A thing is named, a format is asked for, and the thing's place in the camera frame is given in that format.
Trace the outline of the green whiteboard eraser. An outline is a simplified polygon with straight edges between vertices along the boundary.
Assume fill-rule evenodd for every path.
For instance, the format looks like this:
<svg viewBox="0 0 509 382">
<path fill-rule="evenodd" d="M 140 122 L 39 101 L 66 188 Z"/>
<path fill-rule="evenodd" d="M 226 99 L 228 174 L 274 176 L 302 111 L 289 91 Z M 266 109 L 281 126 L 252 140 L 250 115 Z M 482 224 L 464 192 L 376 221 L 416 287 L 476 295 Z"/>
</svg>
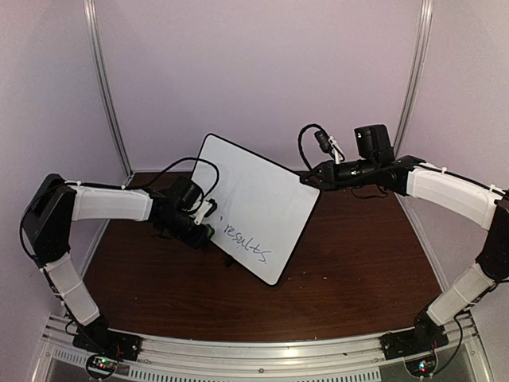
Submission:
<svg viewBox="0 0 509 382">
<path fill-rule="evenodd" d="M 207 240 L 210 240 L 214 236 L 215 230 L 210 224 L 206 224 L 205 227 Z"/>
</svg>

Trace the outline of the white whiteboard with writing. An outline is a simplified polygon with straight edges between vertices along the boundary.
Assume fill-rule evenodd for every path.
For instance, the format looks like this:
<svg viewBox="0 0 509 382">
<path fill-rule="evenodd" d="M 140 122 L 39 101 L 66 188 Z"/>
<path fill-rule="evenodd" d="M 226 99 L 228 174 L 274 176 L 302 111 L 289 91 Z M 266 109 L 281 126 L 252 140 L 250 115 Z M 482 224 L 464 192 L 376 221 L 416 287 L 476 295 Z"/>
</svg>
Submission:
<svg viewBox="0 0 509 382">
<path fill-rule="evenodd" d="M 208 134 L 192 180 L 217 203 L 212 242 L 264 283 L 279 282 L 321 191 L 292 170 Z"/>
</svg>

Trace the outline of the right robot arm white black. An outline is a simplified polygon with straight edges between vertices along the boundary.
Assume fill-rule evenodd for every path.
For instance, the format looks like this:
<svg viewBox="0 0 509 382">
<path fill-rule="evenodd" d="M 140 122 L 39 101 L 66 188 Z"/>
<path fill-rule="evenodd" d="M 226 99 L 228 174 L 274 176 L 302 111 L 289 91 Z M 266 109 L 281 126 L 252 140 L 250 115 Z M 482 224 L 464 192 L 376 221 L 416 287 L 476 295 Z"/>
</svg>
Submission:
<svg viewBox="0 0 509 382">
<path fill-rule="evenodd" d="M 438 338 L 438 327 L 474 306 L 508 281 L 508 191 L 411 155 L 397 157 L 387 128 L 354 130 L 358 159 L 348 161 L 334 137 L 311 123 L 297 136 L 312 132 L 328 160 L 310 164 L 301 159 L 301 183 L 322 191 L 374 186 L 381 194 L 401 199 L 424 244 L 443 291 L 415 318 L 408 345 L 426 350 Z"/>
</svg>

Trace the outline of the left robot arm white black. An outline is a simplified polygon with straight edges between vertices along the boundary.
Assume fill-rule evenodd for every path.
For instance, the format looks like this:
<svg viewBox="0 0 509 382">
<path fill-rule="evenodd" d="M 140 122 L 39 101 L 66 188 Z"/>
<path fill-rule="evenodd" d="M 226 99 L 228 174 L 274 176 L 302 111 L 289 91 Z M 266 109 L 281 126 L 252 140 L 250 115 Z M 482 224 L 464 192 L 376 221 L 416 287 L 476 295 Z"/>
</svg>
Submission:
<svg viewBox="0 0 509 382">
<path fill-rule="evenodd" d="M 72 263 L 72 223 L 81 220 L 149 222 L 191 248 L 203 248 L 214 234 L 204 223 L 216 210 L 215 200 L 194 181 L 179 177 L 161 191 L 144 185 L 101 185 L 69 181 L 49 174 L 27 206 L 20 222 L 20 241 L 47 277 L 64 307 L 86 327 L 84 341 L 97 353 L 114 347 L 114 335 L 99 323 L 101 312 Z"/>
</svg>

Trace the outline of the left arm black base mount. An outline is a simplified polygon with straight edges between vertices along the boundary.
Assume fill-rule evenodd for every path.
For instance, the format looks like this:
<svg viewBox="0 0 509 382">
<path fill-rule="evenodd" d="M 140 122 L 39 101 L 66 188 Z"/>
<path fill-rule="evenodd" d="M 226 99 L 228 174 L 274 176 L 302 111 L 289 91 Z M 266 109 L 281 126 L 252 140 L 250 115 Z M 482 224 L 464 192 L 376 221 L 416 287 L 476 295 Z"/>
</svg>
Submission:
<svg viewBox="0 0 509 382">
<path fill-rule="evenodd" d="M 142 338 L 138 335 L 108 329 L 106 325 L 78 325 L 72 344 L 78 349 L 98 353 L 118 361 L 136 361 Z"/>
</svg>

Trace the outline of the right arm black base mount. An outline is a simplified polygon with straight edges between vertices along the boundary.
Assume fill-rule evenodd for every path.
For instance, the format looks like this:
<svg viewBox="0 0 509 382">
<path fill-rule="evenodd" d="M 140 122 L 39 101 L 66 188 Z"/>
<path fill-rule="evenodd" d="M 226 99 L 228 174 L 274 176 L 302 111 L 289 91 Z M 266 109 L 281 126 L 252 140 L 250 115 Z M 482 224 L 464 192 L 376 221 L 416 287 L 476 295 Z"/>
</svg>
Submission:
<svg viewBox="0 0 509 382">
<path fill-rule="evenodd" d="M 431 352 L 436 347 L 447 345 L 449 339 L 443 326 L 437 329 L 426 329 L 418 325 L 412 329 L 386 333 L 381 336 L 380 343 L 385 358 L 392 360 Z"/>
</svg>

